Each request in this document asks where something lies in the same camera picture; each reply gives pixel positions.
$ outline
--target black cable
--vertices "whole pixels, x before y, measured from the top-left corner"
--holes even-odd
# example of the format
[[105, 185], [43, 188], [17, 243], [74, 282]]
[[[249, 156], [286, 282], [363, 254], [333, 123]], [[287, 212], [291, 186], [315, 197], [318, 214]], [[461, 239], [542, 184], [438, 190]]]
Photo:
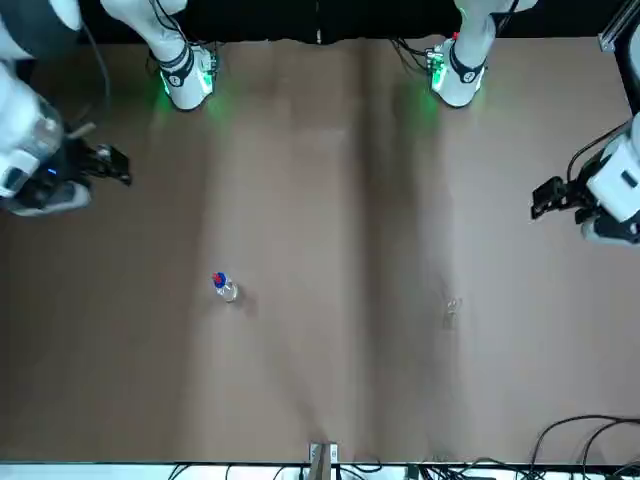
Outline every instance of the black cable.
[[542, 433], [538, 436], [538, 441], [533, 449], [533, 453], [531, 454], [531, 460], [529, 462], [529, 472], [533, 472], [536, 464], [536, 460], [538, 459], [538, 454], [540, 453], [540, 449], [542, 447], [542, 442], [544, 437], [554, 428], [559, 427], [560, 425], [564, 425], [570, 422], [577, 422], [581, 420], [608, 420], [610, 422], [617, 422], [620, 420], [627, 421], [637, 421], [640, 423], [640, 418], [622, 418], [622, 417], [614, 417], [612, 415], [578, 415], [575, 417], [565, 418], [564, 420], [559, 420], [555, 423], [552, 423], [547, 428], [545, 428]]
[[612, 427], [615, 427], [616, 425], [636, 425], [636, 426], [640, 426], [640, 419], [620, 419], [620, 420], [616, 420], [613, 421], [611, 423], [607, 423], [606, 425], [601, 426], [598, 430], [596, 430], [593, 435], [591, 435], [591, 437], [589, 438], [589, 440], [587, 441], [587, 443], [585, 444], [584, 447], [584, 451], [582, 454], [582, 477], [586, 477], [587, 476], [587, 459], [589, 457], [589, 450], [591, 449], [591, 446], [593, 445], [593, 442], [595, 442], [596, 438], [598, 438], [598, 436], [600, 436], [602, 433], [606, 432], [607, 430], [609, 430]]
[[[396, 51], [396, 53], [398, 54], [398, 57], [400, 57], [400, 61], [402, 62], [402, 66], [404, 67], [405, 71], [407, 71], [407, 73], [410, 72], [414, 72], [414, 73], [419, 73], [419, 74], [425, 74], [428, 73], [427, 70], [427, 66], [423, 65], [422, 63], [420, 63], [420, 60], [418, 58], [417, 55], [411, 53], [410, 51], [408, 51], [406, 48], [404, 48], [402, 46], [402, 44], [400, 44], [397, 40], [389, 40], [391, 42], [391, 45], [393, 46], [394, 50]], [[414, 65], [411, 65], [406, 57], [403, 55], [403, 51], [407, 52], [409, 54], [409, 57], [411, 58], [411, 60], [413, 60]]]
[[518, 3], [520, 3], [520, 0], [513, 0], [513, 2], [511, 2], [511, 7], [509, 7], [509, 11], [507, 11], [507, 13], [505, 14], [505, 17], [502, 19], [502, 21], [496, 28], [496, 38], [500, 37], [505, 27], [509, 25], [509, 22], [511, 21], [511, 17], [513, 17], [513, 14], [516, 12], [516, 8], [518, 8]]
[[633, 461], [633, 462], [629, 462], [626, 465], [623, 465], [622, 467], [620, 467], [618, 470], [616, 470], [615, 472], [613, 472], [613, 474], [611, 475], [612, 477], [617, 477], [619, 476], [622, 472], [629, 470], [629, 469], [634, 469], [636, 471], [640, 471], [638, 470], [638, 466], [640, 466], [640, 461]]
[[280, 475], [280, 472], [282, 472], [285, 468], [287, 467], [280, 467], [276, 474], [273, 476], [273, 480], [276, 480], [276, 478], [278, 478], [278, 475]]
[[358, 470], [360, 473], [376, 473], [379, 472], [380, 470], [382, 470], [382, 463], [380, 463], [380, 461], [378, 461], [378, 465], [373, 467], [373, 468], [363, 468], [359, 465], [351, 465], [353, 468], [355, 468], [356, 470]]
[[536, 479], [536, 480], [543, 480], [544, 479], [544, 473], [538, 473], [533, 471], [532, 469], [523, 469], [520, 467], [516, 467], [515, 465], [509, 465], [508, 463], [505, 462], [501, 462], [500, 460], [496, 460], [495, 458], [491, 458], [491, 457], [480, 457], [476, 460], [474, 460], [473, 462], [471, 462], [470, 464], [466, 465], [462, 470], [460, 470], [459, 472], [457, 472], [459, 475], [462, 475], [464, 478], [466, 478], [465, 472], [478, 467], [480, 464], [482, 463], [493, 463], [496, 465], [500, 465], [502, 468], [506, 469], [506, 470], [511, 470], [512, 472], [515, 472], [516, 474], [521, 474], [524, 476], [524, 478], [530, 479]]
[[618, 133], [619, 130], [622, 130], [623, 127], [626, 127], [627, 124], [629, 123], [629, 120], [627, 120], [624, 123], [621, 123], [620, 125], [618, 125], [615, 128], [612, 128], [611, 130], [609, 130], [607, 133], [599, 136], [598, 138], [596, 138], [593, 142], [588, 143], [587, 145], [585, 145], [584, 147], [582, 147], [580, 150], [578, 150], [575, 155], [571, 158], [571, 161], [569, 162], [569, 165], [567, 166], [567, 182], [571, 181], [571, 170], [573, 169], [573, 164], [576, 163], [576, 160], [578, 158], [580, 158], [580, 156], [586, 152], [587, 150], [589, 150], [590, 148], [596, 146], [597, 144], [599, 144], [600, 142], [606, 140], [607, 138], [611, 137], [612, 135]]
[[354, 478], [357, 478], [358, 480], [365, 480], [362, 475], [360, 475], [359, 473], [354, 472], [353, 470], [349, 470], [349, 469], [344, 468], [344, 467], [340, 467], [340, 470], [342, 470], [343, 472], [347, 472], [349, 475], [351, 475]]
[[169, 478], [167, 480], [175, 480], [182, 474], [182, 472], [184, 472], [190, 466], [191, 465], [189, 464], [180, 464], [180, 463], [177, 464], [169, 474]]
[[422, 50], [416, 50], [415, 48], [410, 47], [404, 38], [399, 38], [399, 37], [394, 38], [393, 41], [397, 42], [398, 45], [400, 45], [403, 49], [405, 49], [407, 52], [411, 53], [412, 55], [417, 55], [419, 57], [427, 56], [427, 52], [424, 52]]
[[390, 41], [391, 41], [391, 45], [393, 46], [393, 49], [396, 51], [396, 53], [398, 54], [398, 57], [400, 58], [400, 62], [402, 63], [402, 68], [404, 68], [404, 71], [407, 72], [408, 75], [411, 75], [411, 73], [419, 73], [419, 74], [424, 73], [421, 69], [411, 65], [402, 54], [400, 47], [397, 44], [395, 44], [393, 40], [390, 40]]
[[[102, 104], [102, 117], [106, 116], [111, 109], [111, 78], [109, 77], [109, 71], [107, 70], [107, 65], [100, 53], [100, 49], [98, 49], [98, 45], [96, 44], [93, 35], [91, 34], [91, 30], [87, 27], [87, 24], [82, 22], [82, 28], [84, 29], [87, 38], [89, 39], [89, 44], [93, 49], [93, 53], [96, 57], [96, 62], [98, 62], [98, 67], [100, 68], [100, 73], [102, 74], [102, 81], [104, 84], [104, 93], [103, 93], [103, 104]], [[91, 115], [92, 110], [94, 109], [94, 103], [89, 104], [84, 113], [80, 115], [80, 117], [74, 122], [75, 128], [82, 127], [87, 123], [89, 116]]]

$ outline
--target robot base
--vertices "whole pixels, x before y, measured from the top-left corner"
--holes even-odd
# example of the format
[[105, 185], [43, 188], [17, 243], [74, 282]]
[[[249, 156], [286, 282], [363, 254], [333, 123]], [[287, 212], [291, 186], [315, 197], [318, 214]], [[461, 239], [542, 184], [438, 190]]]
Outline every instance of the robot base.
[[193, 51], [194, 63], [182, 85], [174, 85], [171, 72], [161, 74], [165, 92], [175, 107], [183, 111], [197, 108], [213, 93], [217, 72], [217, 58], [213, 52], [199, 46], [189, 48]]
[[434, 52], [442, 55], [442, 64], [432, 72], [431, 89], [442, 98], [442, 100], [452, 107], [464, 107], [468, 105], [473, 96], [480, 89], [482, 77], [486, 67], [475, 76], [470, 83], [463, 83], [458, 73], [451, 65], [451, 48], [455, 40], [449, 38], [441, 45], [434, 47]]

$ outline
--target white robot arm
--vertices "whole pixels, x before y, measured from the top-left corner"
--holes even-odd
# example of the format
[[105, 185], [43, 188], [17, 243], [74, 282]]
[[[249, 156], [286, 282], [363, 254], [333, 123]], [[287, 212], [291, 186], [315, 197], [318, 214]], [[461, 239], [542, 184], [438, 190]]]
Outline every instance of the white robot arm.
[[[640, 27], [629, 42], [629, 63], [640, 79]], [[573, 175], [574, 164], [602, 145]], [[580, 149], [566, 179], [552, 177], [533, 192], [531, 218], [576, 209], [583, 236], [599, 243], [640, 246], [640, 113]]]
[[81, 27], [76, 0], [0, 0], [0, 198], [18, 215], [88, 204], [89, 176], [131, 182], [124, 155], [69, 135], [58, 113], [13, 73], [15, 60], [70, 48]]
[[126, 23], [149, 45], [160, 66], [165, 90], [180, 110], [193, 110], [213, 91], [217, 58], [191, 44], [169, 15], [187, 0], [101, 0], [107, 13]]
[[432, 90], [452, 107], [468, 105], [480, 88], [487, 57], [498, 33], [493, 14], [532, 8], [538, 0], [455, 0], [462, 16], [456, 38], [430, 49]]

